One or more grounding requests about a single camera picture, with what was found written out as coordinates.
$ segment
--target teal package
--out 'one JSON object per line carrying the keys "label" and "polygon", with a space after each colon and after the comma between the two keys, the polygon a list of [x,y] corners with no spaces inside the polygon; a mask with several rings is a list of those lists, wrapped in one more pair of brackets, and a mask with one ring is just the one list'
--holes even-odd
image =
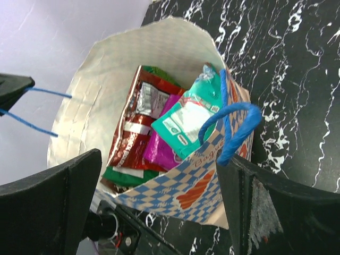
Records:
{"label": "teal package", "polygon": [[[180,158],[185,159],[200,147],[198,132],[221,107],[220,77],[213,66],[205,64],[190,90],[151,127]],[[205,141],[214,128],[215,124],[209,127]]]}

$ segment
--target marble countertop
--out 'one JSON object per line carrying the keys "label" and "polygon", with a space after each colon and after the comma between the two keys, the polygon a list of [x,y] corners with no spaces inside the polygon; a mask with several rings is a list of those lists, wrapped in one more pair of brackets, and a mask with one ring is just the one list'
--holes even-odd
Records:
{"label": "marble countertop", "polygon": [[[143,24],[169,15],[207,30],[234,79],[262,108],[252,162],[340,193],[340,2],[163,0],[149,6]],[[230,252],[226,229],[136,214],[183,254]]]}

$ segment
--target blue and white checkered print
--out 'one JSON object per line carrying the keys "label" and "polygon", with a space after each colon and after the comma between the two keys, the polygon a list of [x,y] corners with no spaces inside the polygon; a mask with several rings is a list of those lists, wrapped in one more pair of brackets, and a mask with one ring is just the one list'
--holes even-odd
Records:
{"label": "blue and white checkered print", "polygon": [[[240,95],[238,85],[234,82],[235,89],[239,96],[239,101],[244,101]],[[231,84],[228,85],[228,104],[232,104]],[[231,133],[234,134],[243,120],[246,112],[237,111],[230,115]],[[247,146],[247,156],[250,158],[252,137],[245,141]],[[171,171],[158,176],[149,182],[128,190],[122,194],[112,195],[102,194],[105,199],[126,205],[138,210],[154,212],[161,215],[169,215],[198,223],[204,223],[215,208],[222,202],[216,172],[216,154],[224,143],[223,121],[217,122],[215,131],[210,138],[189,156],[180,166]],[[186,194],[193,188],[208,172],[214,171],[202,195],[193,200],[192,205],[183,210],[177,201],[177,197]]]}

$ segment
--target blue handle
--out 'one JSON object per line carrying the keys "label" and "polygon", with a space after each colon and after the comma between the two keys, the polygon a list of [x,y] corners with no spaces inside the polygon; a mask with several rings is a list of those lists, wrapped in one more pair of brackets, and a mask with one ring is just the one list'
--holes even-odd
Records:
{"label": "blue handle", "polygon": [[225,79],[225,70],[221,71],[221,92],[222,92],[222,99],[223,99],[223,108],[210,117],[205,124],[201,127],[198,133],[198,139],[200,144],[204,143],[204,136],[207,129],[215,124],[219,119],[224,119],[224,127],[226,130],[226,134],[230,132],[227,131],[227,128],[230,128],[230,124],[227,123],[229,120],[226,118],[229,116],[230,113],[234,111],[244,110],[248,111],[248,114],[243,121],[242,125],[239,127],[238,131],[234,134],[231,139],[225,138],[226,141],[222,148],[222,153],[220,157],[217,159],[217,163],[222,166],[226,166],[230,159],[233,157],[234,153],[237,149],[242,145],[243,141],[253,132],[253,130],[260,124],[262,119],[261,110],[256,105],[252,105],[251,103],[234,103],[228,106],[227,104],[227,95],[226,95],[226,79]]}
{"label": "blue handle", "polygon": [[[61,96],[61,97],[66,97],[66,98],[72,98],[71,95],[65,94],[65,93],[60,93],[60,92],[55,92],[55,91],[51,91],[51,90],[47,90],[47,89],[40,89],[40,88],[26,88],[26,91],[39,91],[39,92],[45,92],[45,93],[49,93],[49,94],[53,94],[53,95],[57,95],[57,96]],[[33,125],[32,123],[25,121],[24,119],[20,118],[19,116],[13,114],[13,113],[9,113],[8,111],[4,110],[4,109],[0,109],[0,113],[7,115],[9,117],[14,118],[15,120],[19,121],[20,123],[37,130],[38,132],[50,135],[52,137],[58,137],[58,134],[45,130],[45,129],[41,129],[38,126]]]}

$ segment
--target white wall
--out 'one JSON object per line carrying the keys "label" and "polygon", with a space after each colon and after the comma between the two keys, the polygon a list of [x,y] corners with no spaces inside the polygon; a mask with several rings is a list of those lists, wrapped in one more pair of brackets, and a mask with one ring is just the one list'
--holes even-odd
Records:
{"label": "white wall", "polygon": [[[0,0],[0,72],[66,92],[97,40],[139,27],[150,0]],[[61,98],[29,92],[11,112],[50,130]],[[47,167],[49,137],[0,118],[0,185]],[[80,254],[93,254],[83,247]]]}

